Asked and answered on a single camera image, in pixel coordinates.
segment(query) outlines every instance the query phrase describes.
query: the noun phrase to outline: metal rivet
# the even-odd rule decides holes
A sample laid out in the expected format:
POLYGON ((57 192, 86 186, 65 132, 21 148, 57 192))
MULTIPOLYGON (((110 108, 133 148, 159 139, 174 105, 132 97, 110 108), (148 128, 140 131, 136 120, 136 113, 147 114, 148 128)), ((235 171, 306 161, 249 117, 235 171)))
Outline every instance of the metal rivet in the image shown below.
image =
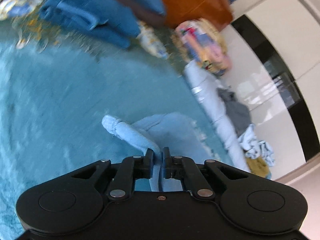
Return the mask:
POLYGON ((167 198, 165 196, 159 196, 158 200, 166 200, 167 198))
POLYGON ((211 197, 213 195, 213 192, 209 189, 200 189, 197 193, 200 197, 211 197))
POLYGON ((123 196, 125 196, 125 191, 123 191, 122 189, 114 189, 114 190, 110 191, 110 196, 111 197, 123 197, 123 196))

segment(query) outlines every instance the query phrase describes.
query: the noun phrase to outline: gray garment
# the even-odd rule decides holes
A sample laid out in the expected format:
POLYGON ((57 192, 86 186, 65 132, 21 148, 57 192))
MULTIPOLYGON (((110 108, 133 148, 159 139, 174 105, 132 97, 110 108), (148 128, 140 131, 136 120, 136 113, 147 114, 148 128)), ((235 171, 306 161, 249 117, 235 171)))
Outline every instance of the gray garment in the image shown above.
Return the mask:
POLYGON ((219 97, 224 101, 227 116, 236 129, 237 136, 245 132, 252 123, 249 108, 238 102, 234 92, 217 88, 219 97))

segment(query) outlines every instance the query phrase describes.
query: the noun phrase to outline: light blue rolled garment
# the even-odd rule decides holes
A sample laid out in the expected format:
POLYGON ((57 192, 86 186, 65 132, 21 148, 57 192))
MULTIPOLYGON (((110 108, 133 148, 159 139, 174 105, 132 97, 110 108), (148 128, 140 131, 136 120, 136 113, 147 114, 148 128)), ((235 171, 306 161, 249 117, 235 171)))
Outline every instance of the light blue rolled garment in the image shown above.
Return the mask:
POLYGON ((153 176, 150 179, 152 191, 181 191, 180 181, 162 178, 162 149, 169 147, 172 156, 192 158, 196 163, 214 158, 211 150, 201 140, 201 133, 193 121, 180 113, 155 114, 130 125, 111 115, 102 120, 106 130, 146 153, 150 148, 155 152, 153 176))

